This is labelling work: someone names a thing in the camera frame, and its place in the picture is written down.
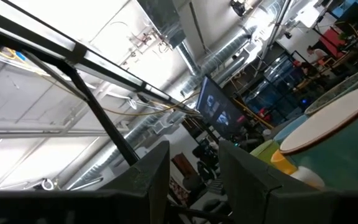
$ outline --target ceiling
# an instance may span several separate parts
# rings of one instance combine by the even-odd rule
[[[152,27],[136,0],[12,2],[60,31],[91,42],[113,62],[121,64],[129,57],[127,65],[123,67],[129,67],[130,72],[157,88],[171,85],[186,70],[179,53],[160,46],[158,40],[152,39],[147,46],[142,46],[139,39],[144,37],[143,33],[150,34]],[[187,36],[186,41],[194,56],[201,59],[205,52],[188,3],[187,0],[174,0]],[[193,5],[205,46],[213,50],[214,44],[239,17],[230,8],[228,0],[197,0],[193,1]],[[20,21],[37,32],[45,32],[28,18],[17,16],[17,11],[2,1],[0,14]],[[66,181],[82,162],[108,141],[108,137],[89,108],[64,88],[51,84],[47,80],[53,82],[51,78],[41,78],[34,72],[6,65],[2,60],[0,58],[0,134],[8,136],[25,133],[17,136],[20,138],[0,140],[0,188],[13,185],[10,189],[22,189],[28,182],[43,177],[52,179],[59,176],[61,182]],[[81,76],[90,85],[98,86],[102,83],[102,80],[86,73],[82,72]],[[143,109],[139,106],[134,110],[126,104],[125,99],[112,96],[125,97],[132,94],[128,90],[113,84],[105,85],[102,90],[108,88],[106,93],[110,94],[99,100],[104,108],[122,113],[138,113]],[[83,116],[77,116],[80,119],[71,122],[81,110],[85,111]],[[113,113],[108,113],[108,116],[116,124],[133,118]],[[73,127],[68,133],[74,136],[81,132],[85,136],[67,137],[68,134],[63,134],[55,138],[49,137],[53,131],[46,131],[61,131],[69,124]]]

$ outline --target white tabletop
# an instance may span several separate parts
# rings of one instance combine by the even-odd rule
[[[282,153],[305,147],[334,131],[358,114],[358,89],[319,110],[292,132],[282,143]]]

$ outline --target yellow object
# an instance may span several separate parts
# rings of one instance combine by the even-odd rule
[[[268,140],[262,143],[260,146],[256,147],[254,150],[252,150],[250,154],[260,159],[261,161],[266,162],[267,164],[273,165],[271,163],[272,155],[279,149],[280,145],[276,141]]]
[[[270,161],[279,171],[283,172],[284,174],[291,175],[298,170],[280,153],[279,150],[273,153]]]

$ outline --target monitor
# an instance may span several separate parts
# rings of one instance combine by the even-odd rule
[[[204,119],[224,138],[238,134],[246,117],[210,77],[205,77],[196,105]]]

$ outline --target white ceiling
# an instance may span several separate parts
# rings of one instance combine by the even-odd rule
[[[12,2],[62,32],[82,41],[90,41],[127,1],[12,0]],[[201,58],[204,55],[203,48],[186,2],[186,0],[177,0],[175,5],[183,6],[179,14],[187,42],[196,58]],[[193,4],[208,48],[213,48],[214,43],[239,19],[230,8],[229,1],[195,0]],[[15,19],[16,13],[0,1],[0,14]],[[113,62],[119,63],[135,50],[134,44],[140,44],[134,35],[142,38],[142,33],[148,32],[151,27],[135,0],[130,0],[111,22],[113,24],[107,26],[92,44]],[[37,32],[47,32],[40,30],[34,24],[29,23],[28,26]],[[137,54],[136,63],[132,63],[129,68],[130,72],[157,88],[172,84],[185,70],[186,65],[179,53],[176,50],[160,52],[158,42],[152,44],[143,54]],[[100,79],[84,73],[82,76],[86,82],[94,86],[101,82]],[[129,91],[116,85],[112,85],[111,92],[124,96],[130,94]],[[79,99],[61,88],[52,86],[50,82],[35,73],[10,65],[0,73],[0,126],[63,126],[67,124],[71,112],[75,111],[80,103]],[[115,111],[135,112],[124,104],[123,99],[106,96],[100,100],[100,103],[103,107]],[[108,115],[115,123],[132,118],[112,113]],[[80,119],[74,128],[103,130],[92,112],[88,112]],[[64,172],[60,175],[64,181],[76,171],[81,162],[108,140],[107,137],[102,137],[94,142],[95,139],[96,137],[47,140],[23,138],[0,141],[0,179],[6,177],[2,182],[0,181],[0,187],[32,182],[42,177],[54,178],[63,169]],[[37,150],[28,156],[35,147]]]

